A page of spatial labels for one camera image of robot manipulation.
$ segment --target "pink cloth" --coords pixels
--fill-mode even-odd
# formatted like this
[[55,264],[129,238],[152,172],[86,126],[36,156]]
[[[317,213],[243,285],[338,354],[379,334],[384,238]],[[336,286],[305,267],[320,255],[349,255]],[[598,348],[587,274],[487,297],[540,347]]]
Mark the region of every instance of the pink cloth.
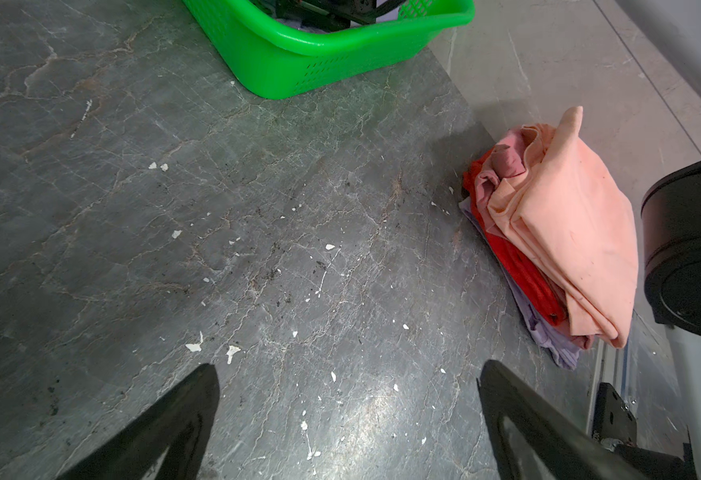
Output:
[[521,129],[508,130],[505,137],[495,144],[492,153],[476,177],[476,208],[479,210],[481,220],[483,220],[489,234],[505,238],[503,232],[495,226],[494,220],[487,210],[487,204],[489,204],[492,192],[497,188],[501,179],[516,177],[527,171],[521,160],[526,148]]
[[527,170],[499,181],[487,210],[497,228],[566,293],[570,334],[624,347],[639,256],[633,210],[598,155],[578,138],[583,108],[558,128],[521,128]]

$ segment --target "basket rim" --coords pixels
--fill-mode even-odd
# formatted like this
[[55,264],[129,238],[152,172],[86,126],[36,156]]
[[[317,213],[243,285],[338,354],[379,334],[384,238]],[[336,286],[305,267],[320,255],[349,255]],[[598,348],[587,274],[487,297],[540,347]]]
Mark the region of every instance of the basket rim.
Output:
[[437,14],[419,18],[403,18],[397,22],[348,28],[326,34],[302,32],[276,22],[249,0],[208,0],[230,7],[235,17],[253,33],[274,46],[307,56],[324,56],[355,50],[359,44],[396,38],[408,34],[440,31],[444,28],[468,24],[473,20],[473,0],[454,0],[460,7],[458,13]]

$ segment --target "green plastic basket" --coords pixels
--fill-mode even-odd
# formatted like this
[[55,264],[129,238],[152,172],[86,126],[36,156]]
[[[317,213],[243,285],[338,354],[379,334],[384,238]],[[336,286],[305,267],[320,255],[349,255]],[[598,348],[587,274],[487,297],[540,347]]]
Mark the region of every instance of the green plastic basket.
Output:
[[281,99],[412,58],[444,28],[469,23],[473,0],[409,0],[395,22],[315,34],[249,0],[184,0],[238,80]]

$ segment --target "stack of folded clothes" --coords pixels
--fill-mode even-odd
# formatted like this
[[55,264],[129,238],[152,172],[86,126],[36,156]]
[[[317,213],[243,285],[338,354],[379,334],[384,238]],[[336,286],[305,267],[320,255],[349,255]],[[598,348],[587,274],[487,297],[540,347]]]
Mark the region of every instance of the stack of folded clothes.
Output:
[[639,272],[630,202],[579,139],[582,121],[575,107],[557,128],[509,130],[463,175],[461,203],[533,339],[570,370],[595,335],[625,346]]

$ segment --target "lavender fabric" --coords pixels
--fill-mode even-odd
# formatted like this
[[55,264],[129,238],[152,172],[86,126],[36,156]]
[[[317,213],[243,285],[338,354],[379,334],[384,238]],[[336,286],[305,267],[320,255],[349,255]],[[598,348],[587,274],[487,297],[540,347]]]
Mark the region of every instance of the lavender fabric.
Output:
[[[471,213],[470,197],[460,202],[460,210],[468,217],[468,220],[476,227],[476,230],[479,230],[481,237],[483,237],[484,232]],[[519,306],[521,316],[524,319],[524,323],[527,325],[529,335],[532,336],[532,339],[537,345],[550,350],[550,355],[553,357],[553,361],[557,366],[567,370],[575,370],[577,359],[580,356],[579,347],[570,342],[563,333],[557,331],[552,325],[546,322],[532,303],[529,302],[527,294],[519,288],[518,284],[508,272],[505,271],[502,265],[500,265],[500,268],[503,270],[503,275],[505,275],[505,280],[508,282],[510,292],[513,294],[513,299]]]

